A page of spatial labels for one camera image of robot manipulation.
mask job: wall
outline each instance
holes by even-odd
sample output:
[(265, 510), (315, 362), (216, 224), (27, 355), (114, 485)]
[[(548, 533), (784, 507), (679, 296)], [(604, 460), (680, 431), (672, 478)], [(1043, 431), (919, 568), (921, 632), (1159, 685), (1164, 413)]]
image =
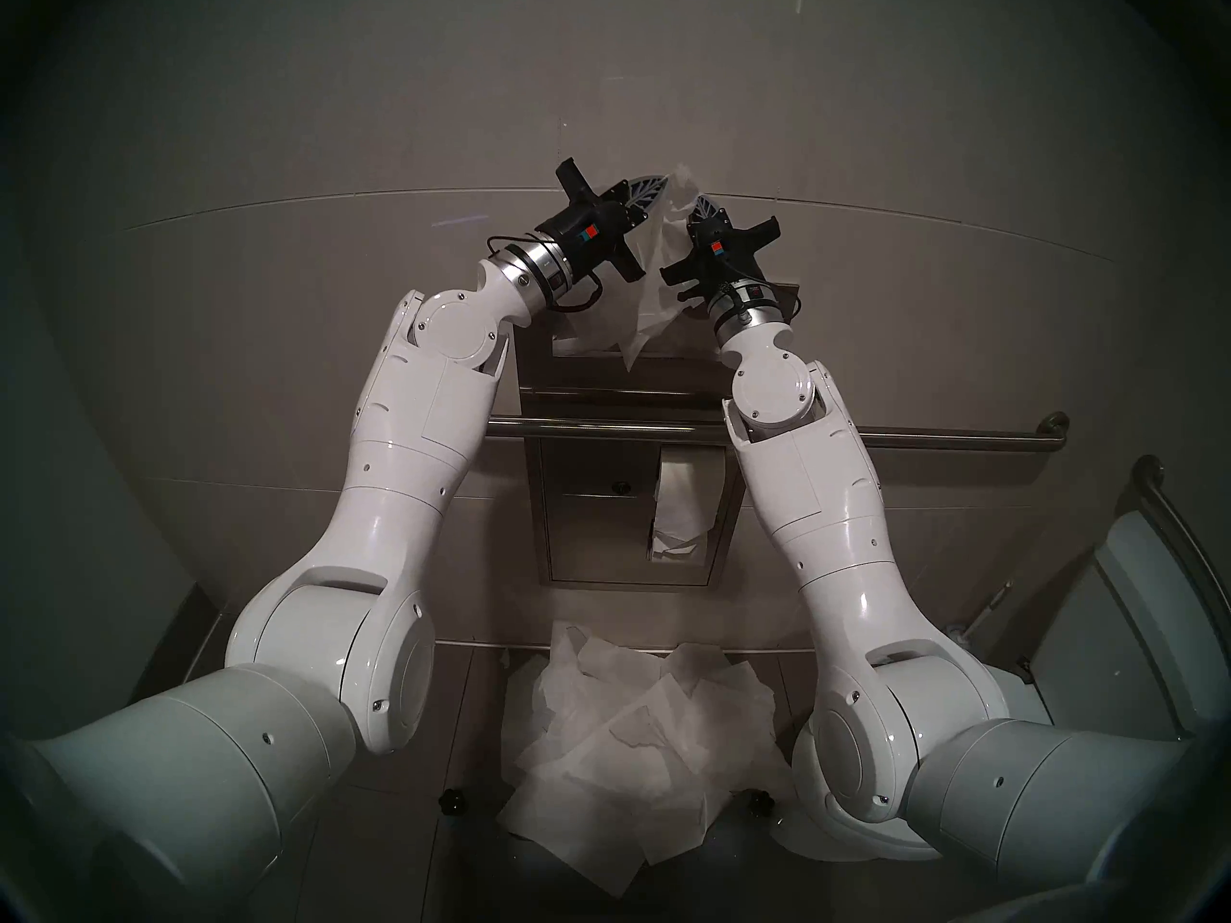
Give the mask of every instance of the wall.
[[(736, 224), (776, 213), (796, 350), (858, 423), (1070, 412), (1072, 455), (1041, 470), (878, 457), (943, 623), (1097, 459), (1208, 133), (1118, 0), (84, 0), (15, 139), (74, 380), (228, 608), (327, 522), (395, 300), (470, 283), (486, 234), (558, 208), (571, 155), (596, 185), (683, 161)], [(705, 594), (543, 589), (528, 537), (519, 446), (489, 443), (433, 559), (442, 635), (542, 641), (567, 614), (627, 644), (806, 641), (747, 512)]]
[(1210, 153), (1178, 261), (1163, 282), (1166, 302), (1136, 364), (1125, 374), (1110, 420), (1085, 444), (1092, 461), (1055, 498), (1049, 529), (1016, 569), (1014, 588), (980, 633), (1000, 662), (1032, 655), (1073, 575), (1102, 544), (1114, 517), (1137, 502), (1126, 489), (1145, 453), (1165, 469), (1163, 491), (1208, 553), (1231, 577), (1231, 151)]
[(34, 304), (7, 172), (0, 375), (0, 727), (49, 737), (128, 703), (192, 578), (81, 409)]

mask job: crumpled paper towel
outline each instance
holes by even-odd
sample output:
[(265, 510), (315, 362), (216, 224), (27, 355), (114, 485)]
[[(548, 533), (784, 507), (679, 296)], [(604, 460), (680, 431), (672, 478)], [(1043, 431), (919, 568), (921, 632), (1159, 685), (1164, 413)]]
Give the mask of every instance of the crumpled paper towel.
[(497, 820), (613, 896), (644, 861), (697, 847), (746, 788), (792, 800), (773, 692), (713, 645), (666, 658), (555, 623), (550, 661), (515, 672), (500, 731), (517, 788)]
[(692, 250), (688, 217), (697, 207), (699, 193), (684, 165), (678, 165), (666, 177), (666, 187), (650, 206), (649, 217), (624, 238), (645, 277), (627, 284), (614, 267), (599, 265), (595, 274), (603, 284), (602, 298), (590, 310), (566, 315), (572, 336), (555, 338), (553, 353), (575, 356), (609, 350), (614, 345), (620, 350), (625, 369), (633, 369), (641, 347), (666, 330), (689, 303), (696, 303), (677, 298), (688, 284), (667, 287), (659, 273), (659, 268), (687, 257)]

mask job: black cable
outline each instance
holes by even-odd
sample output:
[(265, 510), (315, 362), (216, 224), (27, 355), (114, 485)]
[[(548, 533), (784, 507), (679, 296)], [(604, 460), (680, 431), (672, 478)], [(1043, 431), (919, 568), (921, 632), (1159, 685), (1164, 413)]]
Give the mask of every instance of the black cable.
[(590, 310), (590, 308), (598, 303), (598, 298), (603, 295), (603, 282), (598, 279), (593, 271), (590, 272), (590, 279), (595, 282), (595, 293), (586, 299), (585, 304), (570, 304), (569, 306), (553, 304), (548, 310), (554, 310), (556, 314), (580, 314), (582, 310)]
[[(774, 292), (776, 297), (777, 297), (777, 292), (778, 290), (787, 290), (787, 288), (788, 288), (787, 284), (779, 284), (779, 283), (774, 283), (773, 281), (766, 281), (766, 279), (760, 278), (760, 277), (752, 277), (751, 274), (746, 274), (740, 268), (737, 268), (735, 265), (732, 265), (730, 261), (728, 261), (725, 257), (719, 257), (718, 260), (719, 260), (719, 263), (721, 263), (723, 267), (725, 267), (732, 274), (736, 274), (737, 277), (740, 277), (740, 278), (742, 278), (745, 281), (751, 281), (755, 284), (761, 284), (762, 287), (768, 287), (771, 290)], [(787, 316), (787, 322), (788, 324), (790, 321), (793, 321), (795, 318), (798, 318), (799, 316), (799, 311), (804, 309), (804, 302), (800, 299), (798, 289), (795, 290), (794, 300), (795, 300), (795, 309), (790, 311), (789, 316)]]
[[(489, 256), (496, 252), (495, 249), (491, 246), (492, 241), (506, 241), (506, 242), (512, 241), (515, 244), (537, 244), (549, 255), (551, 254), (551, 249), (548, 247), (547, 241), (544, 241), (542, 238), (535, 238), (534, 235), (531, 235), (528, 238), (513, 238), (511, 234), (494, 234), (487, 239)], [(603, 282), (598, 279), (598, 276), (593, 271), (590, 272), (588, 277), (591, 281), (595, 282), (595, 292), (586, 299), (583, 304), (567, 304), (567, 305), (548, 304), (547, 309), (556, 314), (580, 314), (582, 310), (590, 310), (590, 308), (592, 308), (595, 304), (598, 303), (598, 298), (603, 295)], [(576, 287), (576, 284), (570, 284), (569, 289), (571, 290), (574, 287)]]

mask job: paper towel pile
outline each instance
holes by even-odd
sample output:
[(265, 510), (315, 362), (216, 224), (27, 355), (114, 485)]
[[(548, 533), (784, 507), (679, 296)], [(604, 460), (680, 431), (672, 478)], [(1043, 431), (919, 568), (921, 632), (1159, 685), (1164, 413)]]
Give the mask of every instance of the paper towel pile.
[(661, 658), (558, 621), (550, 661), (508, 681), (501, 767), (517, 791), (497, 820), (619, 896), (643, 860), (699, 845), (732, 793), (794, 796), (773, 708), (713, 645)]

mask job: paper towel dispenser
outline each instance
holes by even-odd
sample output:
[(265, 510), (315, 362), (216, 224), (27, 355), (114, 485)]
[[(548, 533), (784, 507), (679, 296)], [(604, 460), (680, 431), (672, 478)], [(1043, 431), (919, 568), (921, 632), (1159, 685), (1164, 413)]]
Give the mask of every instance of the paper towel dispenser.
[[(680, 330), (709, 330), (705, 320), (681, 321)], [(517, 331), (516, 354), (522, 409), (537, 416), (712, 420), (731, 389), (731, 370), (716, 359), (655, 357), (651, 351), (625, 370), (618, 353), (551, 356), (547, 321)], [(703, 479), (698, 489), (705, 496), (718, 493), (704, 550), (656, 556), (655, 490), (665, 444), (577, 438), (524, 442), (542, 582), (670, 591), (719, 580), (744, 498), (734, 449), (705, 447), (719, 450), (716, 461), (698, 464), (708, 466), (697, 474)], [(688, 459), (667, 449), (668, 469), (671, 460)], [(700, 514), (708, 517), (709, 509)]]

